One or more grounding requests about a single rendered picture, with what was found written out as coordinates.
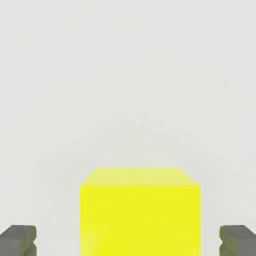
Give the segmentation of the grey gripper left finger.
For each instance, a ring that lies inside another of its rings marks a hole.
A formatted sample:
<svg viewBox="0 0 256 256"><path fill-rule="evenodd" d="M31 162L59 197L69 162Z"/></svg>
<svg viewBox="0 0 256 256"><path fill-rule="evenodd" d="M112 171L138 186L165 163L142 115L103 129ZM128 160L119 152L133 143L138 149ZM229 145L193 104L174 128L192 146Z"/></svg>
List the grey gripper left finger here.
<svg viewBox="0 0 256 256"><path fill-rule="evenodd" d="M37 256L34 225L11 225L0 234L0 256Z"/></svg>

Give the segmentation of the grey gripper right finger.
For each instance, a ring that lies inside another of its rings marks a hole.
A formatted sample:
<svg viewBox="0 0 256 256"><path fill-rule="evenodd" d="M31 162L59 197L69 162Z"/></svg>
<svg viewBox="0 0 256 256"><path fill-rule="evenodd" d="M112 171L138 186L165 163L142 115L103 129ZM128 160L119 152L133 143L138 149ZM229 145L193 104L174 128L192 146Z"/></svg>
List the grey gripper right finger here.
<svg viewBox="0 0 256 256"><path fill-rule="evenodd" d="M256 256L256 234L245 225L222 225L219 256Z"/></svg>

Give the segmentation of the small yellow cube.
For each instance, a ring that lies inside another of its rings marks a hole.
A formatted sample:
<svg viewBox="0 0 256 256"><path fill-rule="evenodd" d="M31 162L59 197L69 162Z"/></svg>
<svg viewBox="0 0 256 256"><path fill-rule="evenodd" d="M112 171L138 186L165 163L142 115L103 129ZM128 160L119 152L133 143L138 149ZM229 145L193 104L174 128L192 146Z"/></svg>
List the small yellow cube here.
<svg viewBox="0 0 256 256"><path fill-rule="evenodd" d="M80 256L201 256L201 188L177 167L96 168L80 186Z"/></svg>

